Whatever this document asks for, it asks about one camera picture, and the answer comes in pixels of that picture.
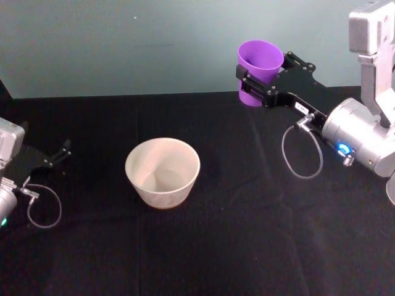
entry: black table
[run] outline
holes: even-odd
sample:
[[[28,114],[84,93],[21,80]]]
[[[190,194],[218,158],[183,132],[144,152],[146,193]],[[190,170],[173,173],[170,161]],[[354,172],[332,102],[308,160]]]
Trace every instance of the black table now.
[[[28,120],[25,144],[48,154],[70,138],[73,156],[46,181],[62,199],[60,224],[30,226],[21,198],[0,229],[0,295],[395,294],[386,180],[323,146],[322,173],[295,178],[280,149],[298,119],[289,110],[219,92],[14,100],[5,117]],[[189,197],[166,211],[148,207],[124,171],[137,143],[162,136],[201,158]],[[315,171],[305,134],[286,146],[297,170]],[[50,196],[39,204],[37,219],[56,217]]]

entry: purple cup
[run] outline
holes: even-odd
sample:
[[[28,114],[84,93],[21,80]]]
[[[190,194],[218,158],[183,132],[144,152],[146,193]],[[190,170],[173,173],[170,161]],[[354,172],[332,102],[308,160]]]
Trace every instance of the purple cup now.
[[[274,44],[264,40],[250,40],[240,45],[238,63],[246,68],[251,75],[264,83],[270,83],[280,71],[284,62],[282,51]],[[239,98],[248,106],[261,106],[262,103],[241,90],[239,81]]]

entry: blue led light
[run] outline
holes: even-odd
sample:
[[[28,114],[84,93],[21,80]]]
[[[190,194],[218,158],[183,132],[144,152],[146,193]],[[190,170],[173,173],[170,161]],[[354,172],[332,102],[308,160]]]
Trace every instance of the blue led light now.
[[[339,144],[339,145],[338,145],[338,150],[339,150],[340,152],[346,154],[346,155],[351,153],[350,147],[348,147],[348,146],[345,145],[345,144]]]

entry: label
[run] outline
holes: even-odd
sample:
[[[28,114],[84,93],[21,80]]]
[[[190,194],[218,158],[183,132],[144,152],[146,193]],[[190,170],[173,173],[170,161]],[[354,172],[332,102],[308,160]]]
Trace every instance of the label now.
[[[302,104],[298,102],[295,103],[295,109],[302,112],[304,115],[309,114],[309,109],[307,109],[306,107],[304,107]]]

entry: cable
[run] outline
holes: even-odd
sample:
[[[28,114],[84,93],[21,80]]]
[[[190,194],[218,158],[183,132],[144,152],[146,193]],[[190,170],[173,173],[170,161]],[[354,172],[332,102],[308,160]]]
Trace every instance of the cable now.
[[[283,156],[284,156],[284,159],[285,159],[285,163],[286,163],[286,165],[288,166],[288,168],[291,170],[292,174],[294,174],[294,175],[297,176],[298,178],[301,178],[301,179],[312,179],[312,178],[315,178],[315,177],[318,176],[318,175],[321,173],[321,171],[322,171],[322,168],[323,168],[323,155],[322,155],[322,150],[321,150],[320,144],[318,143],[317,139],[315,138],[315,136],[312,134],[311,131],[308,131],[307,133],[308,133],[308,134],[310,135],[310,137],[313,139],[314,144],[315,144],[315,146],[317,147],[318,154],[319,154],[319,156],[320,156],[320,166],[319,166],[318,170],[317,170],[314,174],[312,174],[312,175],[310,175],[310,176],[302,176],[302,175],[296,173],[296,172],[292,169],[292,166],[289,164],[289,161],[288,161],[288,159],[286,158],[286,155],[285,155],[285,148],[284,148],[285,137],[286,137],[286,135],[291,131],[291,129],[293,129],[293,128],[295,128],[295,127],[294,127],[294,126],[290,126],[290,127],[285,131],[285,133],[284,133],[284,135],[283,135],[283,140],[282,140],[282,142],[281,142],[281,150],[282,150],[282,152],[283,152]]]
[[[34,226],[36,226],[36,227],[38,227],[38,228],[41,228],[41,229],[49,229],[49,228],[54,227],[57,223],[59,223],[60,219],[62,218],[62,202],[60,201],[59,196],[58,196],[58,195],[56,194],[56,192],[53,191],[51,188],[49,188],[49,187],[47,187],[47,186],[44,186],[44,185],[39,185],[39,184],[27,184],[26,186],[33,186],[33,187],[38,187],[38,188],[47,189],[47,190],[49,190],[49,191],[56,197],[56,199],[57,199],[57,201],[58,201],[58,203],[59,203],[59,217],[57,218],[57,220],[56,220],[53,224],[50,224],[50,225],[40,225],[40,224],[38,224],[38,223],[36,223],[36,222],[33,221],[33,219],[32,219],[31,216],[30,216],[30,209],[31,209],[31,206],[34,204],[35,199],[31,199],[31,202],[29,202],[29,206],[28,206],[28,208],[27,208],[27,218],[30,220],[30,222],[31,222]]]

